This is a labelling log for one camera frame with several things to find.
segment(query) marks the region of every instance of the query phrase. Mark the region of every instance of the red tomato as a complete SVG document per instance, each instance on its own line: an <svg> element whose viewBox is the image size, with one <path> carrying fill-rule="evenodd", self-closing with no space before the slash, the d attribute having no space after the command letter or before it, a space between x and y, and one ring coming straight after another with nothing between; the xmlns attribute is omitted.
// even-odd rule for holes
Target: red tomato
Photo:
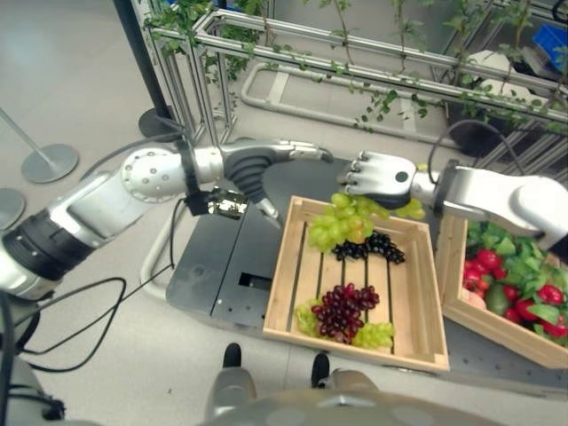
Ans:
<svg viewBox="0 0 568 426"><path fill-rule="evenodd" d="M463 282L463 286L467 289L467 290L471 290L473 291L473 289L476 287L476 282L472 281L472 280L465 280Z"/></svg>
<svg viewBox="0 0 568 426"><path fill-rule="evenodd" d="M503 293L505 297L507 297L507 300L511 302L515 302L518 299L518 288L510 286L509 284L503 286Z"/></svg>
<svg viewBox="0 0 568 426"><path fill-rule="evenodd" d="M489 288L489 283L485 280L479 280L477 282L477 288L479 288L481 291L486 291Z"/></svg>
<svg viewBox="0 0 568 426"><path fill-rule="evenodd" d="M503 278L507 277L507 271L505 271L503 268L501 268L500 266L493 269L491 271L491 273L493 274L493 276L495 277L496 280L502 280Z"/></svg>
<svg viewBox="0 0 568 426"><path fill-rule="evenodd" d="M466 269L463 271L463 279L466 281L478 282L481 280L481 273L475 269Z"/></svg>
<svg viewBox="0 0 568 426"><path fill-rule="evenodd" d="M534 301L532 299L524 299L524 300L518 299L515 302L515 309L517 310L517 313L521 316L523 320L536 321L539 317L534 315L532 312L527 311L527 308L533 305Z"/></svg>
<svg viewBox="0 0 568 426"><path fill-rule="evenodd" d="M471 267L469 269L478 271L481 275L487 275L489 273L489 270L485 268L482 264L480 264L477 260L471 261Z"/></svg>
<svg viewBox="0 0 568 426"><path fill-rule="evenodd" d="M545 284L536 292L544 304L559 305L562 303L562 291L551 284Z"/></svg>
<svg viewBox="0 0 568 426"><path fill-rule="evenodd" d="M501 258L497 256L493 250L485 248L477 252L476 260L490 271L501 265Z"/></svg>
<svg viewBox="0 0 568 426"><path fill-rule="evenodd" d="M511 322L514 322L515 324L521 323L521 317L519 316L517 311L515 311L513 308L507 308L503 313L503 318Z"/></svg>
<svg viewBox="0 0 568 426"><path fill-rule="evenodd" d="M564 324L564 317L562 316L562 314L558 315L558 322L555 325L550 324L544 319L541 319L540 323L542 324L544 331L554 337L562 337L564 335L568 335L568 327L566 326L566 324Z"/></svg>

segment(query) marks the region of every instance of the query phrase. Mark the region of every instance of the wooden crate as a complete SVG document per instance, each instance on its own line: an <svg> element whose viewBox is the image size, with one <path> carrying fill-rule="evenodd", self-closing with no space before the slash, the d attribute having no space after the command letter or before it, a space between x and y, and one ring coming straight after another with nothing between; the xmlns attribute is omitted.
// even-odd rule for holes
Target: wooden crate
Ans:
<svg viewBox="0 0 568 426"><path fill-rule="evenodd" d="M461 299L467 233L467 220L451 216L442 219L436 270L444 315L544 367L567 368L568 350L565 348Z"/></svg>
<svg viewBox="0 0 568 426"><path fill-rule="evenodd" d="M403 264L388 264L381 256L338 262L307 243L307 227L326 203L293 196L272 281L264 321L268 336L322 350L334 351L384 365L420 370L449 369L446 337L438 297L436 273L426 224L393 218L375 220L406 253ZM394 325L393 348L361 349L302 333L294 309L342 283L356 288L373 285L381 302L368 313L371 322Z"/></svg>

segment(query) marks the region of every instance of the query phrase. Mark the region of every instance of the black pole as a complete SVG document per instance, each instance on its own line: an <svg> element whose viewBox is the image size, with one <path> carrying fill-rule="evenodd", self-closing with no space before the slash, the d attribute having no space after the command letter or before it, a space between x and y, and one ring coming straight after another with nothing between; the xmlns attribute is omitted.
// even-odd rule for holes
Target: black pole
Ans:
<svg viewBox="0 0 568 426"><path fill-rule="evenodd" d="M114 7L118 12L122 28L128 39L132 53L142 74L142 79L148 90L148 94L154 104L154 109L145 112L138 122L138 127L145 136L155 136L156 134L171 131L171 128L160 122L155 116L171 119L170 109L163 97L158 78L154 72L150 55L146 50L144 37L140 31L138 19L131 0L113 0Z"/></svg>

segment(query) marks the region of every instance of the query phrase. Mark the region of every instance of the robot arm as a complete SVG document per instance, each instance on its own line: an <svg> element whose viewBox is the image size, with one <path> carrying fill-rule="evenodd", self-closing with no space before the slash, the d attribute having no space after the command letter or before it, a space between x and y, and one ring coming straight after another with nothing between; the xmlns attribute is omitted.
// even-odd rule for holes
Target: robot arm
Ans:
<svg viewBox="0 0 568 426"><path fill-rule="evenodd" d="M542 249L566 259L568 191L553 179L512 177L450 161L441 173L418 170L404 158L363 152L343 178L347 193L367 194L387 208L411 197L448 213L492 221L516 235L536 238Z"/></svg>
<svg viewBox="0 0 568 426"><path fill-rule="evenodd" d="M239 139L181 154L161 146L139 149L117 171L85 179L2 237L0 289L30 300L43 297L153 205L180 193L192 196L198 185L222 177L276 220L278 211L264 193L262 175L272 164L296 158L333 160L326 150L287 140Z"/></svg>

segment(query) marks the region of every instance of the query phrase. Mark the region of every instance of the black shoe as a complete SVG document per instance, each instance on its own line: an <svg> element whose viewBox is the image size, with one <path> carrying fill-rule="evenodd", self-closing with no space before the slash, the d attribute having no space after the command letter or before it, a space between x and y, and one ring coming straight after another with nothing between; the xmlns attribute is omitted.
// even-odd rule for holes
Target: black shoe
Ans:
<svg viewBox="0 0 568 426"><path fill-rule="evenodd" d="M320 352L313 359L312 367L312 388L325 388L326 384L322 382L323 379L329 377L329 359L327 355Z"/></svg>
<svg viewBox="0 0 568 426"><path fill-rule="evenodd" d="M229 343L223 357L223 368L241 366L241 347L237 343Z"/></svg>

